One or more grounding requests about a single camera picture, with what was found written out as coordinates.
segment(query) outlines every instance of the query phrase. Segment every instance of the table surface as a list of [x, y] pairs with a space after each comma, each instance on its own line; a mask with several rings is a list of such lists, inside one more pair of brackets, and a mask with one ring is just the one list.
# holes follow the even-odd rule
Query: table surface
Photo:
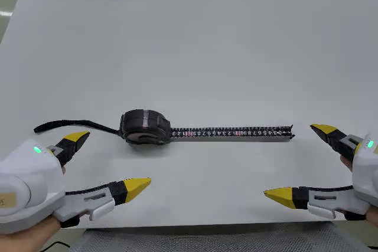
[[0, 45], [0, 146], [44, 145], [83, 127], [119, 126], [135, 108], [174, 126], [294, 124], [287, 143], [133, 147], [92, 131], [67, 165], [67, 190], [132, 177], [151, 185], [81, 227], [322, 220], [263, 195], [345, 186], [351, 174], [308, 127], [363, 136], [378, 126], [376, 0], [18, 0]]

